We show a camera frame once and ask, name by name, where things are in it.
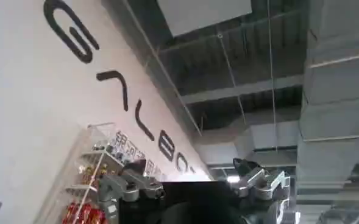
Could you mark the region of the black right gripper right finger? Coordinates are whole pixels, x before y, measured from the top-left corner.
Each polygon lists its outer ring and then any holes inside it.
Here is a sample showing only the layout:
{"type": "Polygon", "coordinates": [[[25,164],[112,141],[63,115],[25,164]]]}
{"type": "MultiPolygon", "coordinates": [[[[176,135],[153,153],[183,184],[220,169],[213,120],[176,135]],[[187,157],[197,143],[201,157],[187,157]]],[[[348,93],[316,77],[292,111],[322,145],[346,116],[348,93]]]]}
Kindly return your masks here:
{"type": "Polygon", "coordinates": [[[267,171],[256,163],[241,158],[233,159],[239,180],[232,183],[232,190],[239,197],[253,194],[259,200],[289,200],[290,176],[283,170],[267,171]]]}

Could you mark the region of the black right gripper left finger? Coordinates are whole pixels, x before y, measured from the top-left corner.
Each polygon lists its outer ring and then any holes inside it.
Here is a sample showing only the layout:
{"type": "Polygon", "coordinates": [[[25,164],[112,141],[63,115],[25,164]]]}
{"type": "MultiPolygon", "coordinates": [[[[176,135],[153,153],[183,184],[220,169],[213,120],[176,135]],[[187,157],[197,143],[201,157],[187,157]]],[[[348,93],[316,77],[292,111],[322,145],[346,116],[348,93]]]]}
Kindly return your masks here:
{"type": "Polygon", "coordinates": [[[165,196],[163,185],[154,177],[145,176],[146,160],[125,164],[117,174],[103,174],[98,178],[98,205],[107,220],[119,217],[119,201],[136,202],[143,195],[158,200],[165,196]]]}

